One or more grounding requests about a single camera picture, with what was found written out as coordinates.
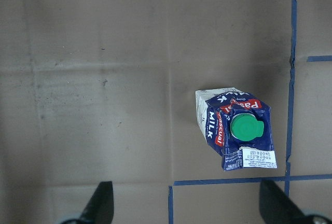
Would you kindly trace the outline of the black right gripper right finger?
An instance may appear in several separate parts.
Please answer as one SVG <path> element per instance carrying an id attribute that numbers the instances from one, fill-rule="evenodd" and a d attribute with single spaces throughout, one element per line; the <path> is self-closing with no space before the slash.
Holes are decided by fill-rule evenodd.
<path id="1" fill-rule="evenodd" d="M 331 223 L 322 215 L 304 214 L 272 180 L 260 182 L 259 212 L 267 224 Z"/>

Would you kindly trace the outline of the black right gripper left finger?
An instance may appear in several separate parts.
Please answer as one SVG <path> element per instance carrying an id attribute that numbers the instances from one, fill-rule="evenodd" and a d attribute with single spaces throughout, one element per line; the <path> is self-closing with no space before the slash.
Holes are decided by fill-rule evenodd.
<path id="1" fill-rule="evenodd" d="M 102 181 L 79 216 L 77 223 L 112 223 L 114 191 L 112 181 Z"/>

